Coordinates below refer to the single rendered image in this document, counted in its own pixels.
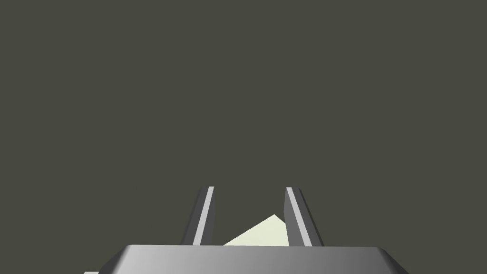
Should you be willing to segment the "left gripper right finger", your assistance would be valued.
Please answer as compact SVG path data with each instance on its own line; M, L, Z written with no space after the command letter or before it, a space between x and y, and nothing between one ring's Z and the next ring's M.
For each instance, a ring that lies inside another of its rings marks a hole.
M285 189L284 222L289 246L324 246L303 192L298 187Z

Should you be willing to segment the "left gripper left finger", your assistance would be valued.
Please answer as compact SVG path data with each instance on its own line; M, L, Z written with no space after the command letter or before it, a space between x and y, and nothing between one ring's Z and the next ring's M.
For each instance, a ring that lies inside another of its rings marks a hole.
M199 189L188 219L182 245L211 245L214 234L215 197L214 187Z

